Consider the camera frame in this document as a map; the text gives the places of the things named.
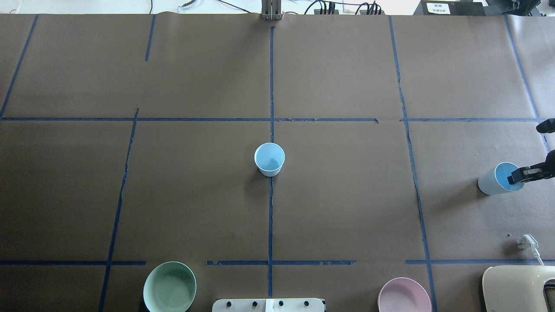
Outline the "blue cup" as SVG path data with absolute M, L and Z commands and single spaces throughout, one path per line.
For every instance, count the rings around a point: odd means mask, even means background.
M 478 179 L 478 189 L 486 195 L 517 192 L 524 188 L 523 182 L 510 184 L 508 178 L 518 167 L 511 162 L 500 162 Z
M 264 143 L 256 148 L 254 161 L 258 170 L 267 177 L 277 176 L 285 163 L 283 148 L 275 143 Z

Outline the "white power plug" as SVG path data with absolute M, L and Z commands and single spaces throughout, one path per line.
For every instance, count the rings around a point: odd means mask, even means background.
M 545 265 L 540 252 L 539 252 L 539 243 L 531 234 L 524 234 L 520 239 L 516 241 L 517 247 L 521 250 L 529 250 L 535 259 L 538 261 L 539 265 Z

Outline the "cream toaster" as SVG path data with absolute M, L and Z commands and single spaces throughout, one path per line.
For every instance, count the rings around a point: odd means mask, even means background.
M 488 312 L 552 312 L 553 265 L 498 265 L 486 269 L 482 290 Z

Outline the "pink bowl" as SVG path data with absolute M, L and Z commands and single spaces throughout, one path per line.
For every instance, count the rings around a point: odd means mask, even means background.
M 380 289 L 377 297 L 379 312 L 431 312 L 428 292 L 410 278 L 394 278 Z

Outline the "black labelled box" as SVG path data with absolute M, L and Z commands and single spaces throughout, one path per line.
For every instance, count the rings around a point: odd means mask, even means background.
M 414 16 L 485 16 L 481 2 L 457 0 L 421 0 L 413 12 Z

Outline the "black power strip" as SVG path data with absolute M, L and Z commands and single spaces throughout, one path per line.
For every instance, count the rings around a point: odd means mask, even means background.
M 372 3 L 364 2 L 357 6 L 355 15 L 382 15 L 383 10 L 381 6 L 373 1 Z
M 338 15 L 339 14 L 339 10 L 337 8 L 336 2 L 318 0 L 318 1 L 315 1 L 313 4 L 311 4 L 311 6 L 314 6 L 315 4 L 319 5 L 319 8 L 315 7 L 313 10 L 313 13 L 315 15 Z

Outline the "green bowl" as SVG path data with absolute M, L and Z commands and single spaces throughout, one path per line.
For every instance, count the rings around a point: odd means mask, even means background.
M 143 300 L 149 312 L 186 312 L 196 297 L 193 271 L 178 261 L 158 265 L 147 276 Z

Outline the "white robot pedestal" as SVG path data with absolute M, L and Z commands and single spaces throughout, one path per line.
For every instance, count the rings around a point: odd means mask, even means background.
M 319 298 L 218 299 L 212 312 L 325 312 L 325 300 Z

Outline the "aluminium frame post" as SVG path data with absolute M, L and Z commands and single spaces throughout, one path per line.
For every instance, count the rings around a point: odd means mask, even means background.
M 283 11 L 281 0 L 262 0 L 261 1 L 261 20 L 281 20 Z

